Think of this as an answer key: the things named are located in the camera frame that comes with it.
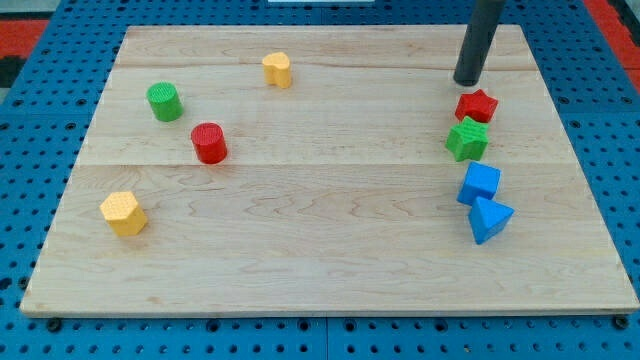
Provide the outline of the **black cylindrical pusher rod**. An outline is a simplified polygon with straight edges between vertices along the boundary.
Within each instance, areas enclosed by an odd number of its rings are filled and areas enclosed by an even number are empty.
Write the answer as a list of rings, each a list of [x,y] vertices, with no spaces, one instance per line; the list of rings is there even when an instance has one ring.
[[[506,0],[475,2],[461,45],[453,79],[461,86],[479,82]]]

